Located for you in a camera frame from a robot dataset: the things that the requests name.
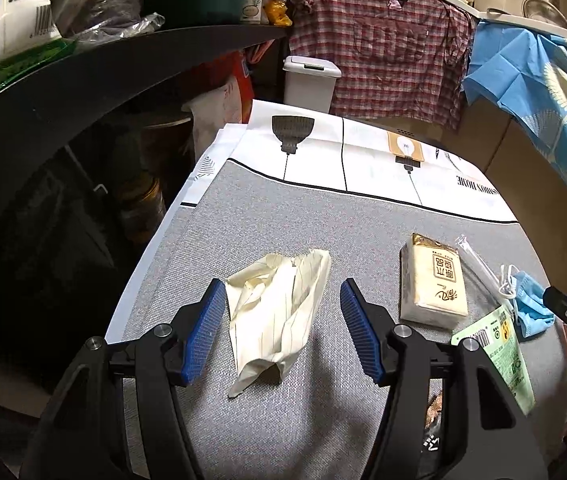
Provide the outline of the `blue face mask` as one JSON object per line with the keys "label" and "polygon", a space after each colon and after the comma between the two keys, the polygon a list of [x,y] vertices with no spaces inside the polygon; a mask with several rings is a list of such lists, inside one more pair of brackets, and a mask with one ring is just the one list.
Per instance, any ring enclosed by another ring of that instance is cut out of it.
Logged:
{"label": "blue face mask", "polygon": [[509,301],[521,339],[539,336],[555,324],[555,315],[544,306],[545,289],[514,264],[500,266],[498,291]]}

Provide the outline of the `green snack pouch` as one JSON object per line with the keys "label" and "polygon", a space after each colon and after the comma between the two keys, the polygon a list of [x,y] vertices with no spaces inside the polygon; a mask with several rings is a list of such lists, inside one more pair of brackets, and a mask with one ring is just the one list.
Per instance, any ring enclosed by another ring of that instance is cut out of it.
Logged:
{"label": "green snack pouch", "polygon": [[499,371],[524,414],[535,405],[535,396],[529,372],[519,346],[510,310],[500,306],[479,321],[451,336],[452,344],[474,338],[484,349]]}

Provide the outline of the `black foil pouch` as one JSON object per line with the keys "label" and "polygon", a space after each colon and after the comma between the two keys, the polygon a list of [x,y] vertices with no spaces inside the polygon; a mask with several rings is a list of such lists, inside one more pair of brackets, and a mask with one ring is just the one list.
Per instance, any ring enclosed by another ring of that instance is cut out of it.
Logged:
{"label": "black foil pouch", "polygon": [[438,393],[425,412],[425,433],[423,434],[420,465],[425,469],[436,466],[441,451],[443,415],[443,393]]}

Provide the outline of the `cream tissue paper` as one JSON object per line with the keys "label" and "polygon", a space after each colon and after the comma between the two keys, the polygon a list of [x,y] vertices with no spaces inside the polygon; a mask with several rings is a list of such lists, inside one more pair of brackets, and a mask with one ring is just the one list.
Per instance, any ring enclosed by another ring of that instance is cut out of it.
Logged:
{"label": "cream tissue paper", "polygon": [[224,281],[235,399],[274,367],[285,378],[305,348],[331,270],[323,249],[287,257],[267,254]]}

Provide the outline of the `white small trash can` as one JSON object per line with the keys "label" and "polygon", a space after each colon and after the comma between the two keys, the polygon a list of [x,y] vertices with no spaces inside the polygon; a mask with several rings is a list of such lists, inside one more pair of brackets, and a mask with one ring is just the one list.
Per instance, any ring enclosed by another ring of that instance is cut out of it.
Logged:
{"label": "white small trash can", "polygon": [[340,68],[323,58],[289,55],[283,62],[287,105],[328,113],[335,84],[341,78]]}

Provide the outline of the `black storage shelf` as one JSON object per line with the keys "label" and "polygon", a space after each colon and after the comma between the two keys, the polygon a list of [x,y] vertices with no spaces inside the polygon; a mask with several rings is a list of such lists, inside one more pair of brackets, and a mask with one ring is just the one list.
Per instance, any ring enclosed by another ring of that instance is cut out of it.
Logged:
{"label": "black storage shelf", "polygon": [[221,87],[270,25],[197,22],[68,44],[0,90],[0,407],[37,416],[78,347],[105,333],[195,163],[187,101]]}

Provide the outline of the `white printed table cover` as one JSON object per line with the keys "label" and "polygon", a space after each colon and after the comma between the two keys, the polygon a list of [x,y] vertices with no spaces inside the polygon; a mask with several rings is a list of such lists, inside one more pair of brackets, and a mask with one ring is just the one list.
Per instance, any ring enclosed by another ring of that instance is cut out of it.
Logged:
{"label": "white printed table cover", "polygon": [[[274,135],[276,115],[314,119],[311,134],[288,155]],[[285,183],[382,198],[471,219],[515,221],[483,172],[443,148],[399,139],[404,153],[420,153],[410,168],[391,151],[387,131],[355,120],[266,101],[253,103],[246,124],[228,124],[196,163],[177,202],[197,205],[227,160]]]}

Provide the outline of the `blue patterned cloth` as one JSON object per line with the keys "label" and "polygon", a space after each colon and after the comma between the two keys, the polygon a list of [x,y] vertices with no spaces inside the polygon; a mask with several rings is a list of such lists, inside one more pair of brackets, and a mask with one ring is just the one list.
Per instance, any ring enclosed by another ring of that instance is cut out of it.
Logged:
{"label": "blue patterned cloth", "polygon": [[567,184],[567,38],[482,22],[462,87],[515,118]]}

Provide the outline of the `red plaid shirt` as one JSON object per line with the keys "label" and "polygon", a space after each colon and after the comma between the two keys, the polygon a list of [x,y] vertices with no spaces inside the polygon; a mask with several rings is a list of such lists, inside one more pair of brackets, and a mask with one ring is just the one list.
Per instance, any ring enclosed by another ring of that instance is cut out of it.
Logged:
{"label": "red plaid shirt", "polygon": [[331,113],[460,124],[477,20],[442,0],[291,0],[291,54],[341,72]]}

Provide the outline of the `yellow toy figure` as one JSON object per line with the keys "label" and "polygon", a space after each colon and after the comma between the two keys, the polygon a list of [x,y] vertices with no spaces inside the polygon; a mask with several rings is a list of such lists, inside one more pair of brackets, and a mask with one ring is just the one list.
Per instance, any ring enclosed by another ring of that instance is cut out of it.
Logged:
{"label": "yellow toy figure", "polygon": [[280,0],[268,0],[265,3],[264,11],[270,24],[277,27],[290,27],[291,18],[287,14],[287,6]]}

